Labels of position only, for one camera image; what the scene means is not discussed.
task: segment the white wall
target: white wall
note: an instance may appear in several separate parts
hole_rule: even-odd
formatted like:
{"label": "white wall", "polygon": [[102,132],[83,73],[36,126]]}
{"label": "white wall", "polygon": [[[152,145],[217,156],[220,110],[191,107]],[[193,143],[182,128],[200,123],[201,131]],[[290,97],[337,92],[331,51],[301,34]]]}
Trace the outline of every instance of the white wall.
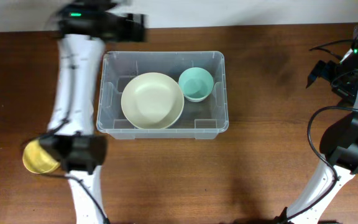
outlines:
{"label": "white wall", "polygon": [[[42,30],[69,0],[0,0],[0,31]],[[113,12],[147,14],[149,27],[358,22],[356,0],[132,0]]]}

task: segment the gray plastic bin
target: gray plastic bin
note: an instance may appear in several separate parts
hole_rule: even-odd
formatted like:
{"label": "gray plastic bin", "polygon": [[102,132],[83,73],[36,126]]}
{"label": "gray plastic bin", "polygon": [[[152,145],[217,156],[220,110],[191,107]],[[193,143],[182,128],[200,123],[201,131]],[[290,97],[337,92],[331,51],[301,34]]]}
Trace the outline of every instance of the gray plastic bin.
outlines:
{"label": "gray plastic bin", "polygon": [[[185,107],[178,121],[168,129],[137,129],[124,116],[121,96],[134,77],[160,72],[175,81],[188,68],[200,67],[214,78],[207,99]],[[103,60],[99,97],[98,130],[116,139],[196,138],[214,139],[229,127],[226,76],[221,52],[108,52]]]}

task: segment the brown table surface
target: brown table surface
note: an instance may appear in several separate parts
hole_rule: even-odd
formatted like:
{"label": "brown table surface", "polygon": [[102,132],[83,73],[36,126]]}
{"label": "brown table surface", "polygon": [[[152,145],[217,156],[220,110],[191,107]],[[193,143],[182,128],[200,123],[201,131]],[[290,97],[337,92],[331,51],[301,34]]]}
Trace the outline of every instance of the brown table surface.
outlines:
{"label": "brown table surface", "polygon": [[[306,140],[317,109],[339,97],[320,79],[305,89],[318,60],[314,45],[351,38],[353,24],[152,29],[147,43],[108,50],[218,50],[226,59],[229,129],[215,140],[109,139],[102,171],[111,221],[229,223],[273,218],[301,193],[318,163]],[[344,54],[349,45],[332,47]],[[52,112],[58,51],[48,33],[0,33],[0,223],[75,223],[65,180],[28,172],[20,144],[42,133]],[[317,118],[313,139],[344,116]],[[358,223],[358,176],[324,220]]]}

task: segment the robotic arm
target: robotic arm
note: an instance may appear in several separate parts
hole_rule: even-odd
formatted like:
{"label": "robotic arm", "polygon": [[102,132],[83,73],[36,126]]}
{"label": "robotic arm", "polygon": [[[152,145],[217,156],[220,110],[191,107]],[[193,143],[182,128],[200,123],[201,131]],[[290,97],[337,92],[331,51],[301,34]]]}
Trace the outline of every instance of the robotic arm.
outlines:
{"label": "robotic arm", "polygon": [[[323,77],[330,82],[333,92],[342,97],[342,103],[354,104],[354,109],[358,109],[358,73],[355,72],[358,71],[358,26],[354,31],[354,40],[352,48],[339,64],[318,62],[308,77],[307,87],[317,77]],[[318,223],[339,190],[358,174],[358,113],[347,115],[327,129],[320,143],[320,153],[336,174],[320,161],[303,193],[276,217],[275,223]]]}
{"label": "robotic arm", "polygon": [[140,42],[145,36],[144,15],[106,12],[115,6],[108,0],[76,0],[56,15],[60,74],[48,132],[39,142],[70,177],[77,224],[109,223],[100,187],[107,141],[94,135],[93,125],[96,77],[105,43]]}

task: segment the cream plate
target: cream plate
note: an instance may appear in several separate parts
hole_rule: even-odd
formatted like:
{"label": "cream plate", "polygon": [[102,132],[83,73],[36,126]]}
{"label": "cream plate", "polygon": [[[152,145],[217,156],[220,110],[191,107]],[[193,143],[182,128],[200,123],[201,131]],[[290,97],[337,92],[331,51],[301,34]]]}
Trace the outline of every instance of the cream plate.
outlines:
{"label": "cream plate", "polygon": [[179,85],[168,75],[150,72],[131,80],[122,92],[125,117],[140,129],[162,129],[180,117],[185,99]]}

